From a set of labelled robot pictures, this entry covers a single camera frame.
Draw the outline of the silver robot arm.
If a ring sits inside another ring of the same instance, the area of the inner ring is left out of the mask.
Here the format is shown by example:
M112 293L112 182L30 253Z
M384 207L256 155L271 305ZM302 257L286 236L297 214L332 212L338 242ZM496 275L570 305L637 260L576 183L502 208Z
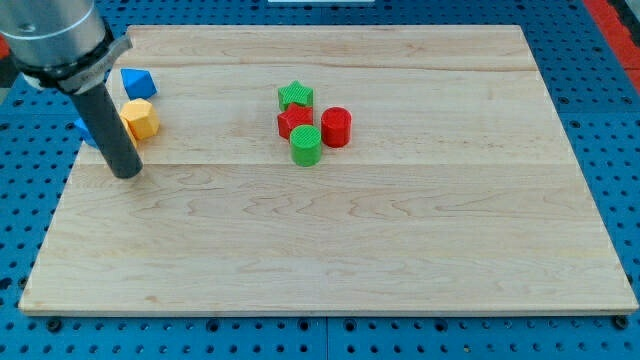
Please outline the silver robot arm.
M1 0L1 34L36 88L79 95L100 85L132 48L115 37L94 0Z

